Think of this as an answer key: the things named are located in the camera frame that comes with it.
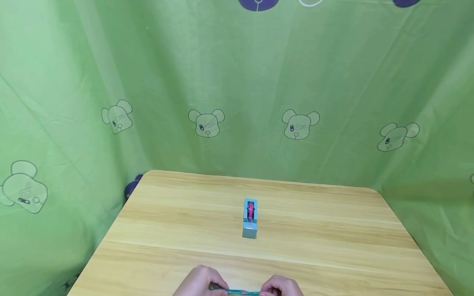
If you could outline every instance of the tabletop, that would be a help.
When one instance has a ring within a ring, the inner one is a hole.
[[[256,239],[242,237],[245,198]],[[153,170],[69,296],[171,296],[198,264],[247,291],[279,274],[305,296],[452,295],[372,189]]]

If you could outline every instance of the green backdrop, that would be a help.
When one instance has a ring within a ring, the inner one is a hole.
[[[67,294],[162,169],[374,188],[474,295],[474,1],[250,2],[0,0],[2,294]]]

